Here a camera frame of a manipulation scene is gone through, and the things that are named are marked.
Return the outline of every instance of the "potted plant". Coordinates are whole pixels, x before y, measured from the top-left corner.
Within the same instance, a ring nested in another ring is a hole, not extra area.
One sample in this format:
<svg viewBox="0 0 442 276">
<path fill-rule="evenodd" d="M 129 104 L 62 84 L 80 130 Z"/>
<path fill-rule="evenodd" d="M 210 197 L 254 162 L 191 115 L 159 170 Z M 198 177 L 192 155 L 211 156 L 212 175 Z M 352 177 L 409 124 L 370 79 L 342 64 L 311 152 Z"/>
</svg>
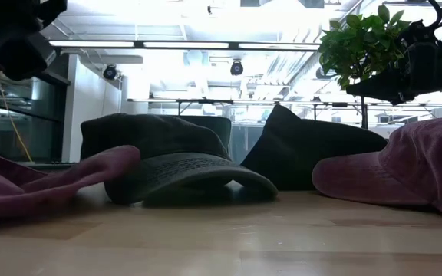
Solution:
<svg viewBox="0 0 442 276">
<path fill-rule="evenodd" d="M 323 31 L 325 36 L 318 49 L 322 53 L 320 65 L 324 74 L 333 70 L 339 76 L 338 85 L 345 90 L 403 58 L 395 44 L 397 36 L 410 24 L 401 20 L 403 14 L 404 11 L 399 11 L 391 17 L 387 7 L 381 5 L 378 15 L 348 15 L 346 26 L 330 21 L 331 30 Z"/>
</svg>

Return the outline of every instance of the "ceiling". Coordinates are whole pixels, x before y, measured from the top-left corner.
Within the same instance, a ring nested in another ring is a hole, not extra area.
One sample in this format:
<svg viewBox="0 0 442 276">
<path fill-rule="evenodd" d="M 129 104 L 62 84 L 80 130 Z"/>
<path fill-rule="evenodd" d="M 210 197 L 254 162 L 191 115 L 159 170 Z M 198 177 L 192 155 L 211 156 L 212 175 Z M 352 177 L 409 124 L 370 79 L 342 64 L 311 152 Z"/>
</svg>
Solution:
<svg viewBox="0 0 442 276">
<path fill-rule="evenodd" d="M 366 15 L 381 3 L 325 0 L 325 8 L 306 8 L 298 0 L 271 0 L 249 8 L 242 7 L 241 0 L 68 0 L 68 10 L 42 33 L 51 40 L 319 43 L 329 19 L 340 19 L 353 8 Z M 434 20 L 430 7 L 389 7 L 392 12 L 405 9 L 407 20 Z M 247 98 L 255 93 L 257 100 L 289 87 L 287 97 L 298 100 L 338 92 L 329 80 L 316 79 L 318 59 L 309 52 L 97 49 L 76 53 L 96 68 L 118 63 L 129 77 L 147 76 L 150 90 L 165 97 Z M 242 76 L 229 73 L 234 60 L 241 60 Z"/>
</svg>

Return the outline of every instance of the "maroon cap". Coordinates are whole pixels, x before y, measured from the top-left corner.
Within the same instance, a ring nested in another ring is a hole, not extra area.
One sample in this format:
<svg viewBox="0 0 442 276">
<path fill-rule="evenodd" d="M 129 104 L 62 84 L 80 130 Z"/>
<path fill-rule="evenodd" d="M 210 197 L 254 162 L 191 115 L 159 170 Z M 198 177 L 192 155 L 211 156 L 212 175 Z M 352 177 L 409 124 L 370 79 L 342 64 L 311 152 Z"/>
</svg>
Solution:
<svg viewBox="0 0 442 276">
<path fill-rule="evenodd" d="M 38 215 L 85 186 L 122 176 L 140 159 L 134 146 L 103 151 L 63 172 L 47 174 L 0 157 L 0 217 Z"/>
<path fill-rule="evenodd" d="M 442 119 L 395 130 L 376 153 L 320 161 L 313 183 L 323 194 L 381 205 L 432 205 L 442 212 Z"/>
</svg>

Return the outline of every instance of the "cap brim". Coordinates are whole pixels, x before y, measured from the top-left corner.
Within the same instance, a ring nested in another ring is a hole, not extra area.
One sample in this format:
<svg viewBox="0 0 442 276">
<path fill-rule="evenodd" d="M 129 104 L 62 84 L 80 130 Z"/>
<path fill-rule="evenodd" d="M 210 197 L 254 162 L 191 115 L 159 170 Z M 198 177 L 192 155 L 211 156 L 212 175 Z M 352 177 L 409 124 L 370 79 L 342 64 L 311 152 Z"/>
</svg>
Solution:
<svg viewBox="0 0 442 276">
<path fill-rule="evenodd" d="M 172 153 L 143 159 L 126 175 L 106 182 L 105 189 L 113 202 L 129 205 L 171 189 L 218 189 L 232 180 L 260 198 L 275 198 L 278 193 L 266 177 L 205 153 Z"/>
<path fill-rule="evenodd" d="M 379 205 L 428 205 L 380 165 L 379 152 L 320 161 L 313 169 L 316 189 L 326 196 Z"/>
</svg>

